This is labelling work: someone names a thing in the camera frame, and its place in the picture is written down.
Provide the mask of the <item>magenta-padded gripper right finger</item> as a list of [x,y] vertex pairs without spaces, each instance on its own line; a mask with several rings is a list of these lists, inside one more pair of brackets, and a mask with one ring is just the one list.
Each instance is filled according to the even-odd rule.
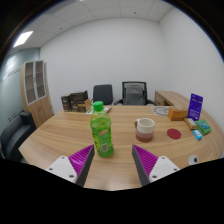
[[137,145],[132,146],[132,156],[142,186],[179,171],[179,168],[166,156],[157,157]]

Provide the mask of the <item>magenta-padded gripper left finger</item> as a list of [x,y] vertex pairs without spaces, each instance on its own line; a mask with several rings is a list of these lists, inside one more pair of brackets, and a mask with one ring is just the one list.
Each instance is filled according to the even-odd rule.
[[87,146],[69,157],[60,156],[47,168],[47,171],[83,187],[94,155],[94,146]]

